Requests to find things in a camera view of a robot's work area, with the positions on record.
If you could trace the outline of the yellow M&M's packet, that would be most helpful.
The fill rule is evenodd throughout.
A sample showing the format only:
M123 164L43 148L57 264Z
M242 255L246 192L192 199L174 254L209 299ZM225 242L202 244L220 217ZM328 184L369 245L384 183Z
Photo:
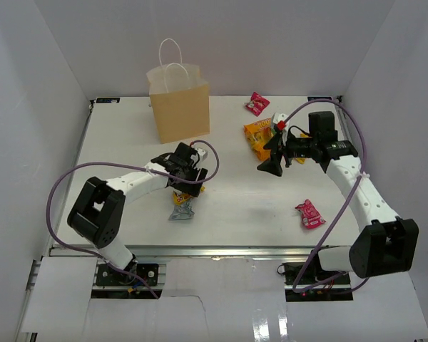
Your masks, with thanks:
M177 206L181 206L183 203L187 202L192 198L193 198L192 195L185 192L173 191L173 194L172 194L173 203L174 205L177 205Z

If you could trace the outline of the pink snack packet front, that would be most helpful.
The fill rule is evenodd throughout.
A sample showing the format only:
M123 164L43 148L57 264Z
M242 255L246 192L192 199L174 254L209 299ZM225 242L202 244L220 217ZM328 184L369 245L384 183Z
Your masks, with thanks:
M302 225L306 229L316 229L326 223L325 219L309 199L298 204L295 210L300 213Z

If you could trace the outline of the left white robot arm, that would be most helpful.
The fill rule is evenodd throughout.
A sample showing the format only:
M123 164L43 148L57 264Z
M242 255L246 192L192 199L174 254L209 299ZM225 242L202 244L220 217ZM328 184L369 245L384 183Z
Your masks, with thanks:
M199 163L207 156L204 149L181 142L174 152L153 158L143 169L109 180L91 177L76 198L67 224L113 265L114 279L129 284L137 268L132 263L134 254L118 237L124 207L167 187L197 197L208 173Z

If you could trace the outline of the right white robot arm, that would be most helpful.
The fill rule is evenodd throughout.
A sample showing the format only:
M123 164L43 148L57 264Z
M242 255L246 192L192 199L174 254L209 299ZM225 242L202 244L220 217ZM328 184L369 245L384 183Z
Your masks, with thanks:
M419 228L413 219L401 218L382 198L352 143L339 140L335 116L329 111L308 115L309 131L303 138L293 135L286 114L276 113L270 126L273 137L265 145L269 158L259 171L281 176L295 158L309 158L337 185L355 216L359 235L350 246L319 250L307 267L316 284L331 279L334 271L354 272L359 278L409 271Z

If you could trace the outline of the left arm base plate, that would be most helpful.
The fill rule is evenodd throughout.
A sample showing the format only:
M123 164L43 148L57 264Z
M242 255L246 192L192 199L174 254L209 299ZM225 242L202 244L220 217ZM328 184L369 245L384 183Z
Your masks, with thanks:
M149 286L156 286L158 284L158 264L136 264L132 266L130 273L137 274ZM96 286L143 286L143 283L130 275L113 270L107 264L99 264L94 282Z

